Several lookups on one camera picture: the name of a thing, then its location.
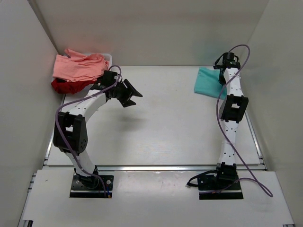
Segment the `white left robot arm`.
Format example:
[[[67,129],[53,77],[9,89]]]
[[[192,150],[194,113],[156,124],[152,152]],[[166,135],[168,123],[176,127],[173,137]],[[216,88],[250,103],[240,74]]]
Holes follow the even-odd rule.
[[[60,106],[55,113],[53,144],[68,156],[88,188],[98,185],[99,176],[86,151],[87,122],[110,99],[117,99],[124,108],[136,105],[133,96],[143,97],[127,79],[108,87],[96,82],[84,98]]]

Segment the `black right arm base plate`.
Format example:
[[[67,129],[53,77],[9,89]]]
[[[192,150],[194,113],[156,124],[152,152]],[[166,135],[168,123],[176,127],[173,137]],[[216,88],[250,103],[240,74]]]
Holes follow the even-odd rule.
[[[244,198],[236,165],[227,166],[222,163],[215,170],[208,170],[191,177],[186,186],[196,187],[200,200],[242,200]]]

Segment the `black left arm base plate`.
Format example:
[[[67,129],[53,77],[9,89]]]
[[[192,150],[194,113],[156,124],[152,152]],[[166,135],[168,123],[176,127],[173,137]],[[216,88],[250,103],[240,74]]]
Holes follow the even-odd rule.
[[[112,198],[113,175],[101,175],[104,186],[99,179],[74,175],[71,183],[71,198]]]

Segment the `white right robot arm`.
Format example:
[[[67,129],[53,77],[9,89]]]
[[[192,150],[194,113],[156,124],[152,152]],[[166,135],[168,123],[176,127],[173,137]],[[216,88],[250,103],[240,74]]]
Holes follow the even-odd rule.
[[[224,135],[216,169],[217,174],[212,177],[213,186],[220,190],[237,179],[233,148],[235,147],[239,123],[243,119],[249,101],[242,92],[240,76],[236,74],[237,71],[237,68],[227,68],[223,73],[223,78],[227,84],[227,95],[221,104],[218,117]]]

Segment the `teal t shirt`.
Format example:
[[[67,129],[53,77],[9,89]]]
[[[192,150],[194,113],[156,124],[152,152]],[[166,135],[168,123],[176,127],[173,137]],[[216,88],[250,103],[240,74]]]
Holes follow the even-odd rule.
[[[197,94],[218,98],[223,87],[219,83],[219,75],[219,70],[200,67],[194,85],[194,92]]]

